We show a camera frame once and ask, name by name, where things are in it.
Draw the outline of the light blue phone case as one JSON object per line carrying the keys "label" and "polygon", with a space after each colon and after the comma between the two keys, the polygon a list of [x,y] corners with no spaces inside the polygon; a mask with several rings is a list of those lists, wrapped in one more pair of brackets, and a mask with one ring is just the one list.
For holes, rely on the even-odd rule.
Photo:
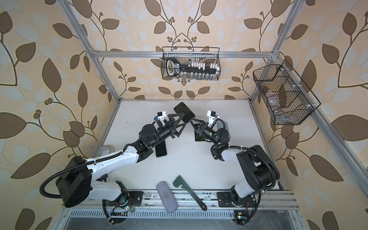
{"label": "light blue phone case", "polygon": [[223,122],[223,128],[227,130],[228,136],[230,137],[229,126],[226,121]]}

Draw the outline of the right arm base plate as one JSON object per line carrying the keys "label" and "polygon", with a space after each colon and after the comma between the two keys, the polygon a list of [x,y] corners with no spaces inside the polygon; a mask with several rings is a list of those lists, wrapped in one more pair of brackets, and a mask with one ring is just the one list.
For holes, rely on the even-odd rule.
{"label": "right arm base plate", "polygon": [[261,195],[256,194],[239,198],[234,192],[218,192],[217,198],[220,208],[240,208],[240,211],[234,212],[233,221],[238,226],[245,226],[258,210]]}

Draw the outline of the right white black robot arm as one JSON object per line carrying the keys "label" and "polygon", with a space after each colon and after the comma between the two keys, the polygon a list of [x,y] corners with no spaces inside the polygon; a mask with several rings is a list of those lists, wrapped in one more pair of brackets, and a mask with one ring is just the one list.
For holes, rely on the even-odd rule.
{"label": "right white black robot arm", "polygon": [[280,173],[275,164],[259,145],[252,147],[230,145],[230,134],[226,123],[222,119],[215,119],[214,123],[221,123],[222,127],[214,130],[215,124],[193,119],[190,124],[197,135],[213,143],[210,152],[215,160],[238,163],[244,179],[230,189],[233,206],[241,207],[248,198],[261,196],[264,191],[275,187]]}

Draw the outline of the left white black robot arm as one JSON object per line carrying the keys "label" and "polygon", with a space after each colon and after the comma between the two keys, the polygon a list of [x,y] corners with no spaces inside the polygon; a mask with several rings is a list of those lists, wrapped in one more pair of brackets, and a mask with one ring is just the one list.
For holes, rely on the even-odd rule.
{"label": "left white black robot arm", "polygon": [[128,190],[121,181],[106,182],[102,177],[147,159],[168,137],[179,137],[186,126],[184,116],[184,113],[180,113],[168,114],[163,120],[156,118],[142,128],[137,141],[127,144],[120,151],[87,160],[80,156],[72,158],[64,170],[41,184],[40,194],[62,199],[66,208],[77,206],[85,200],[118,202],[127,199]]}

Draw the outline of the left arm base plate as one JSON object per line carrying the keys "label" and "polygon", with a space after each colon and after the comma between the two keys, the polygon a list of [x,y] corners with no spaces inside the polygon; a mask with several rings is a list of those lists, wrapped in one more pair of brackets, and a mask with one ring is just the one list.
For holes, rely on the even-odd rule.
{"label": "left arm base plate", "polygon": [[115,201],[102,200],[102,209],[108,222],[117,225],[126,220],[129,213],[135,211],[135,206],[140,206],[143,199],[143,191],[130,191]]}

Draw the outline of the black smartphone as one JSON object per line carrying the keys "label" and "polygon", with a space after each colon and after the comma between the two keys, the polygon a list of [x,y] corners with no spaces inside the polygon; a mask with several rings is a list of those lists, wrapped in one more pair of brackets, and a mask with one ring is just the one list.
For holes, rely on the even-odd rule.
{"label": "black smartphone", "polygon": [[156,157],[164,157],[167,155],[167,149],[166,149],[166,143],[165,141],[162,141],[155,147]]}
{"label": "black smartphone", "polygon": [[184,103],[184,102],[180,102],[175,108],[174,111],[177,114],[184,114],[184,117],[182,119],[182,121],[185,124],[189,124],[193,119],[195,119],[195,114],[189,109],[189,107]]}
{"label": "black smartphone", "polygon": [[202,135],[199,135],[197,132],[195,132],[195,141],[196,142],[205,141],[205,140],[206,139]]}

